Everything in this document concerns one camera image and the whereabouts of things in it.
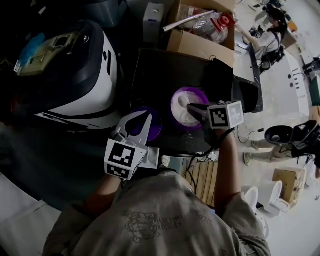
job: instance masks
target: box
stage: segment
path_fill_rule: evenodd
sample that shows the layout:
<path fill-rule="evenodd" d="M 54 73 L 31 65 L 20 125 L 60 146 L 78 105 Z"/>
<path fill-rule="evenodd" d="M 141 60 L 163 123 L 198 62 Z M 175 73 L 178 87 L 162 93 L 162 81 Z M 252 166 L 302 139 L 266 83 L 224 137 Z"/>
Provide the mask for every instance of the box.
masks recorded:
<path fill-rule="evenodd" d="M 109 139 L 104 156 L 104 172 L 131 180 L 146 154 L 145 149 Z"/>
<path fill-rule="evenodd" d="M 232 129 L 245 122 L 241 101 L 227 101 L 208 107 L 212 129 Z"/>
<path fill-rule="evenodd" d="M 217 10 L 221 13 L 230 13 L 233 16 L 235 0 L 176 0 L 172 6 L 169 23 L 178 21 L 180 5 L 193 6 L 207 10 Z M 228 37 L 222 44 L 209 41 L 197 35 L 174 29 L 171 32 L 167 51 L 196 56 L 210 60 L 213 56 L 228 66 L 234 66 L 235 27 L 228 29 Z"/>
<path fill-rule="evenodd" d="M 282 181 L 283 186 L 280 198 L 288 202 L 293 208 L 297 205 L 299 197 L 304 191 L 306 183 L 306 169 L 284 167 L 275 169 L 272 181 Z"/>
<path fill-rule="evenodd" d="M 315 120 L 320 123 L 320 106 L 310 108 L 309 120 Z"/>

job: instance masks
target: cardboard box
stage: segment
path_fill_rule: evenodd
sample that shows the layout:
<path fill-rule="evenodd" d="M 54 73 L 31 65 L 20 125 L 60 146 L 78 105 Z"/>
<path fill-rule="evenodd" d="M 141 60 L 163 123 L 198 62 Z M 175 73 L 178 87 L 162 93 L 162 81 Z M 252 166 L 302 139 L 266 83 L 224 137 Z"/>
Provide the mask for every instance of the cardboard box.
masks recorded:
<path fill-rule="evenodd" d="M 217 10 L 221 13 L 230 13 L 233 16 L 235 0 L 176 0 L 172 6 L 169 23 L 178 21 L 180 5 L 198 7 L 207 10 Z M 222 44 L 209 41 L 197 35 L 174 29 L 171 32 L 167 51 L 196 56 L 206 60 L 215 56 L 217 59 L 234 66 L 235 56 L 235 27 L 228 29 L 228 37 Z"/>
<path fill-rule="evenodd" d="M 280 198 L 288 202 L 291 208 L 297 205 L 299 197 L 304 191 L 306 174 L 306 169 L 292 167 L 274 170 L 272 181 L 282 181 Z"/>
<path fill-rule="evenodd" d="M 309 120 L 316 120 L 320 123 L 320 106 L 310 108 Z"/>

